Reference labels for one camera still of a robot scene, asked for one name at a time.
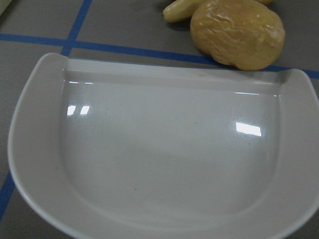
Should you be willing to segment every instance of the gray table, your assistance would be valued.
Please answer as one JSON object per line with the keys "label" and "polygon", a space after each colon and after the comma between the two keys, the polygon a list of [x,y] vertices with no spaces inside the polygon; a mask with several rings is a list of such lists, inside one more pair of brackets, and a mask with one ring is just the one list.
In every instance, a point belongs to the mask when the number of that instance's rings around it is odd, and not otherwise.
{"label": "gray table", "polygon": [[[15,189],[7,136],[19,95],[48,52],[72,58],[171,66],[219,67],[193,45],[189,21],[167,24],[170,0],[13,0],[0,16],[0,238],[66,239],[40,218]],[[267,70],[305,70],[319,95],[319,1],[275,0],[286,43]],[[319,238],[319,212],[287,239]]]}

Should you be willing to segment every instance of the potato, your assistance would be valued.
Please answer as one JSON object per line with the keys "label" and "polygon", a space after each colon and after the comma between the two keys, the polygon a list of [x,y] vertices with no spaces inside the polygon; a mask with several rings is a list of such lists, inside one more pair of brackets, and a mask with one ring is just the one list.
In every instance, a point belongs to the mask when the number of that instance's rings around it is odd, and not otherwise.
{"label": "potato", "polygon": [[219,63],[259,70],[281,54],[285,30],[279,16],[254,0],[209,0],[190,22],[195,45]]}

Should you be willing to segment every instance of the white dish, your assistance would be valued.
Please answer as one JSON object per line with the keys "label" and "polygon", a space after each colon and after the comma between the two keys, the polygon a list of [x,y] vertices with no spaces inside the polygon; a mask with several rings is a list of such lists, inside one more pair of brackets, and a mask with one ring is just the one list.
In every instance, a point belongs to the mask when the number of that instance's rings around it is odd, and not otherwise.
{"label": "white dish", "polygon": [[279,239],[319,205],[305,73],[43,56],[9,133],[12,175],[78,239]]}

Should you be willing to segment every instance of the white bowl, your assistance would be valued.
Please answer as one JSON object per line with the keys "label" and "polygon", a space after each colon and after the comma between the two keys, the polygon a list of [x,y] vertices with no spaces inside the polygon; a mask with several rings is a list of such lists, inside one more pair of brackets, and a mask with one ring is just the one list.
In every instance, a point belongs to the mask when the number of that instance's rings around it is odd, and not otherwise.
{"label": "white bowl", "polygon": [[300,70],[175,68],[43,56],[9,164],[78,239],[279,239],[319,205],[319,104]]}

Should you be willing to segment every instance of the glossy white surface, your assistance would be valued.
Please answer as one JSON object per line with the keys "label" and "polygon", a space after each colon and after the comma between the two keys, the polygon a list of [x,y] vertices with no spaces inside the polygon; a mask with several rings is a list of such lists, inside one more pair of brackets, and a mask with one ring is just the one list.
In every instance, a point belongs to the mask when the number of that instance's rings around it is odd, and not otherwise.
{"label": "glossy white surface", "polygon": [[279,239],[318,207],[318,105],[299,70],[48,54],[18,102],[9,163],[33,209],[77,238]]}

